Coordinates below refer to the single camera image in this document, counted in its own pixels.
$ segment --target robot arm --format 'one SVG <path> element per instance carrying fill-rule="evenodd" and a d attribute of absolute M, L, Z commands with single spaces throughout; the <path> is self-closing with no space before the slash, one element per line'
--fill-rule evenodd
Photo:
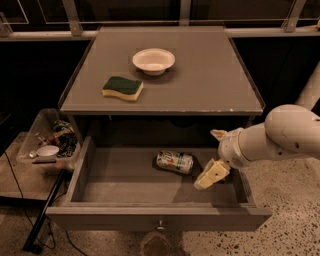
<path fill-rule="evenodd" d="M 211 134 L 220 141 L 220 159 L 205 167 L 195 182 L 198 189 L 207 188 L 211 177 L 216 177 L 211 185 L 223 179 L 230 167 L 239 169 L 258 160 L 320 159 L 320 117 L 297 105 L 273 109 L 264 123 L 229 132 L 212 130 Z"/>

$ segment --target terrazzo floor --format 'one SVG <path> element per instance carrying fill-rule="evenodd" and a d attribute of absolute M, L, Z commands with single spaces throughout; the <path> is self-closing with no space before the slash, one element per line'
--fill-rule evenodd
<path fill-rule="evenodd" d="M 24 136 L 20 134 L 7 155 L 24 196 L 45 199 L 54 177 L 34 172 L 15 160 Z M 257 207 L 272 211 L 255 232 L 69 231 L 69 237 L 86 255 L 320 255 L 320 161 L 260 161 L 242 171 Z M 20 196 L 5 155 L 0 158 L 0 195 Z M 35 221 L 37 212 L 27 212 Z M 46 244 L 41 255 L 84 255 L 55 223 L 51 223 L 51 230 L 54 239 L 46 222 L 39 238 Z M 0 206 L 0 255 L 33 255 L 22 250 L 30 231 L 24 209 Z"/>

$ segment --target drawer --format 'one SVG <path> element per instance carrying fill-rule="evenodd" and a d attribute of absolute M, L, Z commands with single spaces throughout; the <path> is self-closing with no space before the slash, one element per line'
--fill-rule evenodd
<path fill-rule="evenodd" d="M 162 149 L 100 147 L 87 136 L 65 202 L 46 214 L 63 229 L 119 231 L 254 231 L 271 216 L 256 207 L 240 170 L 206 190 L 193 187 L 215 149 L 165 148 L 191 153 L 192 175 L 156 168 Z"/>

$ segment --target sponge scouring pad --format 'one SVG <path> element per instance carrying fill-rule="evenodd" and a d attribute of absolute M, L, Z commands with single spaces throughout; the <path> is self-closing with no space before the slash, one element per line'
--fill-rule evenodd
<path fill-rule="evenodd" d="M 103 86 L 103 96 L 118 97 L 127 101 L 136 101 L 143 88 L 142 81 L 112 76 Z"/>

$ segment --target black cable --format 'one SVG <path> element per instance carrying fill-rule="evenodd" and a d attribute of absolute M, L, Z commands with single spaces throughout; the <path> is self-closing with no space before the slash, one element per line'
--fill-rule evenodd
<path fill-rule="evenodd" d="M 20 195 L 21 195 L 21 199 L 24 199 L 24 196 L 23 196 L 23 193 L 22 193 L 22 189 L 21 189 L 20 184 L 19 184 L 19 182 L 18 182 L 18 179 L 17 179 L 17 177 L 16 177 L 16 175 L 15 175 L 15 173 L 14 173 L 14 171 L 13 171 L 13 167 L 12 167 L 11 161 L 10 161 L 8 155 L 7 155 L 7 152 L 4 152 L 4 155 L 5 155 L 6 158 L 7 158 L 7 161 L 8 161 L 9 166 L 10 166 L 10 170 L 11 170 L 12 175 L 13 175 L 13 177 L 14 177 L 14 179 L 15 179 L 15 181 L 16 181 L 16 184 L 17 184 L 17 186 L 18 186 L 18 189 L 19 189 L 19 192 L 20 192 Z M 24 213 L 25 213 L 28 221 L 30 222 L 31 226 L 33 227 L 33 223 L 32 223 L 32 221 L 31 221 L 31 218 L 30 218 L 29 215 L 28 215 L 27 209 L 26 209 L 25 207 L 23 207 L 23 210 L 24 210 Z M 56 242 L 55 242 L 55 238 L 54 238 L 54 236 L 53 236 L 53 232 L 52 232 L 52 229 L 51 229 L 51 225 L 49 226 L 49 223 L 48 223 L 48 228 L 49 228 L 49 235 L 51 235 L 51 237 L 52 237 L 53 247 L 50 247 L 50 246 L 42 243 L 38 238 L 37 238 L 37 241 L 38 241 L 42 246 L 45 246 L 45 247 L 53 250 L 53 249 L 55 249 L 55 247 L 56 247 Z"/>
<path fill-rule="evenodd" d="M 88 254 L 84 253 L 81 249 L 79 249 L 70 239 L 69 237 L 69 233 L 68 231 L 66 231 L 66 236 L 67 236 L 67 239 L 68 239 L 68 242 L 73 246 L 74 249 L 76 249 L 78 252 L 80 252 L 83 256 L 88 256 Z"/>
<path fill-rule="evenodd" d="M 15 173 L 14 173 L 14 171 L 13 171 L 13 168 L 12 168 L 12 165 L 11 165 L 11 161 L 10 161 L 7 153 L 4 152 L 4 154 L 5 154 L 6 158 L 7 158 L 7 161 L 8 161 L 8 163 L 9 163 L 11 172 L 12 172 L 13 177 L 14 177 L 14 179 L 15 179 L 15 181 L 16 181 L 16 183 L 17 183 L 17 186 L 18 186 L 18 188 L 19 188 L 19 191 L 20 191 L 20 194 L 21 194 L 21 198 L 24 199 L 24 196 L 23 196 L 23 193 L 22 193 L 20 184 L 19 184 L 18 179 L 17 179 L 17 177 L 16 177 L 16 175 L 15 175 Z M 66 192 L 64 192 L 64 193 L 62 193 L 61 195 L 57 196 L 57 197 L 54 199 L 54 201 L 56 201 L 58 198 L 60 198 L 61 196 L 65 195 L 65 194 L 66 194 Z M 26 208 L 23 208 L 23 209 L 24 209 L 24 212 L 25 212 L 25 214 L 26 214 L 27 219 L 29 220 L 29 222 L 31 223 L 31 225 L 32 225 L 32 227 L 33 227 L 33 223 L 32 223 L 32 221 L 31 221 L 31 219 L 30 219 L 30 217 L 29 217 L 29 215 L 28 215 L 28 213 L 27 213 Z M 56 247 L 56 241 L 55 241 L 55 238 L 54 238 L 52 229 L 51 229 L 51 223 L 50 223 L 50 222 L 48 222 L 48 228 L 49 228 L 49 231 L 50 231 L 50 232 L 49 232 L 49 235 L 52 237 L 53 247 L 50 247 L 50 246 L 42 243 L 38 238 L 37 238 L 37 241 L 38 241 L 41 245 L 43 245 L 43 246 L 45 246 L 45 247 L 53 250 L 53 249 L 55 249 L 55 247 Z M 73 246 L 74 249 L 76 249 L 76 250 L 77 250 L 78 252 L 80 252 L 82 255 L 88 256 L 86 253 L 84 253 L 81 249 L 79 249 L 79 248 L 71 241 L 71 239 L 70 239 L 70 237 L 69 237 L 68 231 L 66 231 L 66 235 L 67 235 L 68 242 Z"/>

